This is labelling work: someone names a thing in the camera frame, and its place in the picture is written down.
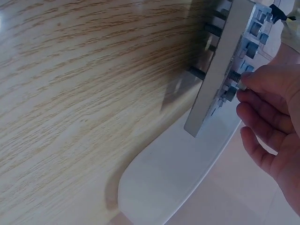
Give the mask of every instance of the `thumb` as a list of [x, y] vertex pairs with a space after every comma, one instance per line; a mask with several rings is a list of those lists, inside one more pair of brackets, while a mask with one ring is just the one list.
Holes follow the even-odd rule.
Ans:
[[288, 103], [296, 93], [300, 93], [300, 64], [262, 66], [242, 76], [241, 81], [255, 92], [277, 94]]

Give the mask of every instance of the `skin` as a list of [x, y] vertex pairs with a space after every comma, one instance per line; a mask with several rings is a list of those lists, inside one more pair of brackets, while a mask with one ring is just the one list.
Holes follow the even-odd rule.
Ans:
[[[296, 57], [285, 57], [279, 59], [281, 63], [271, 62], [244, 74], [242, 82], [249, 89], [237, 93], [237, 114], [246, 125], [240, 133], [247, 153], [274, 178], [290, 206], [300, 215], [300, 64], [296, 64], [299, 54], [288, 46], [281, 48], [293, 51]], [[269, 153], [257, 138], [277, 154]]]

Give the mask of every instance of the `tile floor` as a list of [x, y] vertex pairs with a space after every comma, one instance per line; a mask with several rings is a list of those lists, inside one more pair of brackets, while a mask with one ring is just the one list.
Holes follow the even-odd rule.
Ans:
[[167, 225], [296, 225], [276, 182], [243, 149], [239, 129], [207, 177]]

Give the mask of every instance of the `white furniture edge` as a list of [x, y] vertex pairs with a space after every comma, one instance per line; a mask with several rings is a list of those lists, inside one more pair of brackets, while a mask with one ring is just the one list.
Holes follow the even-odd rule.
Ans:
[[237, 99], [218, 110], [194, 138], [188, 112], [145, 148], [123, 173], [120, 211], [135, 225], [162, 225], [182, 206], [228, 144], [240, 119]]

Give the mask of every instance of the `wooden surface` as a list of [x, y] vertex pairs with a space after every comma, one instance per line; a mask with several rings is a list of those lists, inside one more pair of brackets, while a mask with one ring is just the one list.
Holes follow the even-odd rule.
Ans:
[[1, 0], [0, 224], [105, 224], [192, 104], [211, 0]]

